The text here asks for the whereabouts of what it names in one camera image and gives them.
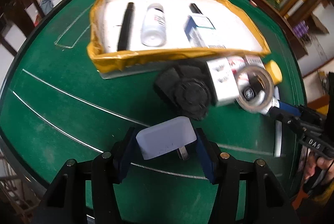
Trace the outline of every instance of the yellow tape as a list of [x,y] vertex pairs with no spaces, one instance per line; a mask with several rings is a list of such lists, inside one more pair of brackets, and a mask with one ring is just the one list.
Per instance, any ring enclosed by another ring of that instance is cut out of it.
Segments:
[[268,44],[264,36],[260,33],[250,17],[241,9],[230,3],[228,0],[215,0],[223,4],[231,12],[236,14],[247,26],[250,32],[262,47],[261,52],[251,52],[239,49],[214,49],[214,48],[189,48],[189,49],[159,49],[146,51],[119,51],[115,53],[103,53],[103,46],[99,41],[98,25],[96,23],[97,11],[104,1],[96,0],[90,11],[91,41],[87,46],[89,58],[92,60],[96,69],[101,73],[113,70],[123,70],[125,67],[135,64],[145,64],[153,61],[178,60],[194,58],[200,56],[214,55],[258,55],[264,56],[270,53]]

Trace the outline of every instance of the metal bolt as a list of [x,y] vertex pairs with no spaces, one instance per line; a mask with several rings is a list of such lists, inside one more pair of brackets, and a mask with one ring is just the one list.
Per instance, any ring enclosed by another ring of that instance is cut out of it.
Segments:
[[257,159],[257,160],[256,160],[256,163],[257,163],[259,166],[261,166],[261,167],[263,167],[263,166],[266,164],[265,161],[262,160],[262,159]]
[[102,154],[102,158],[109,158],[111,156],[111,153],[110,152],[104,152],[103,154]]
[[66,165],[69,166],[69,167],[73,166],[75,163],[76,163],[76,161],[74,159],[68,159],[66,161]]
[[221,158],[223,158],[223,159],[229,159],[229,154],[228,154],[227,152],[222,152],[222,153],[220,154],[220,156],[221,156]]

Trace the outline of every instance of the small box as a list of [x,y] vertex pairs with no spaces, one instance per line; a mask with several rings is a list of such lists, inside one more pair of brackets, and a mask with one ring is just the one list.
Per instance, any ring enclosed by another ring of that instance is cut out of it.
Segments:
[[227,58],[218,58],[207,62],[211,75],[216,106],[225,106],[239,96],[231,66]]
[[217,30],[203,14],[189,15],[184,32],[192,47],[226,49]]

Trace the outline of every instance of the human hand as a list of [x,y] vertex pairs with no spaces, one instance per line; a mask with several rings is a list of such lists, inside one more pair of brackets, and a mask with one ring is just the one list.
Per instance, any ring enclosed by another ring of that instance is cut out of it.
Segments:
[[334,178],[334,164],[332,165],[332,162],[334,160],[327,160],[323,157],[318,158],[318,160],[315,159],[314,152],[310,152],[307,162],[305,164],[304,169],[304,179],[307,180],[315,173],[316,166],[320,167],[322,170],[326,170],[329,168],[326,177],[322,180],[321,184],[325,185],[329,183]]

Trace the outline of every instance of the black pen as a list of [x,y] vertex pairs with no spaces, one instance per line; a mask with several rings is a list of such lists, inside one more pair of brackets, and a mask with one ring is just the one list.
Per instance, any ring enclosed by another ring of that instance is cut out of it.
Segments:
[[196,4],[191,3],[191,4],[189,5],[189,7],[190,7],[190,10],[191,10],[192,13],[203,14],[203,13],[200,11],[200,9],[197,7]]
[[120,36],[118,38],[117,51],[125,51],[128,49],[133,7],[134,4],[132,2],[128,3],[128,6],[126,7],[120,31]]

